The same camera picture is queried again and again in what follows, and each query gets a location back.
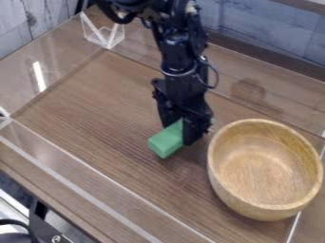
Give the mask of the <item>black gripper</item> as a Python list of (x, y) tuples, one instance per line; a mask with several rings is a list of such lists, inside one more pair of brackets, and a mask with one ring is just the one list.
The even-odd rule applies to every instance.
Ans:
[(163, 77), (151, 82), (162, 127), (184, 119), (184, 143), (193, 145), (213, 125), (213, 110), (206, 102), (206, 92), (212, 88), (209, 70), (205, 67), (162, 69), (162, 74)]

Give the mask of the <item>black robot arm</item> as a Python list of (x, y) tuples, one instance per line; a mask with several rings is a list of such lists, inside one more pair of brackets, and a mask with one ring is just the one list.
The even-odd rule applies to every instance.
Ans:
[(137, 19), (153, 31), (162, 55), (163, 77), (153, 80), (162, 125), (184, 124), (185, 145), (194, 144), (213, 125), (206, 93), (218, 84), (217, 68), (205, 56), (208, 32), (197, 0), (94, 0), (98, 8), (119, 25)]

